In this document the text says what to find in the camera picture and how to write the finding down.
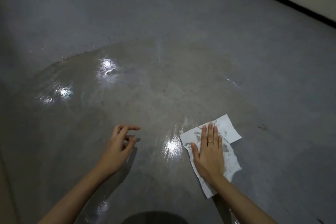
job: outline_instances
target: gray concrete floor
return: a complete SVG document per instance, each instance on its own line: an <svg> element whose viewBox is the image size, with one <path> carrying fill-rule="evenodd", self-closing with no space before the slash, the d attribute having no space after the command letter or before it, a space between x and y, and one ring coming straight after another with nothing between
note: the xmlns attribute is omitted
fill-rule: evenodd
<svg viewBox="0 0 336 224"><path fill-rule="evenodd" d="M141 140L81 220L220 223L178 135L225 113L243 137L242 192L279 223L336 218L334 28L274 0L1 0L1 12L1 150L23 223L95 164L117 123Z"/></svg>

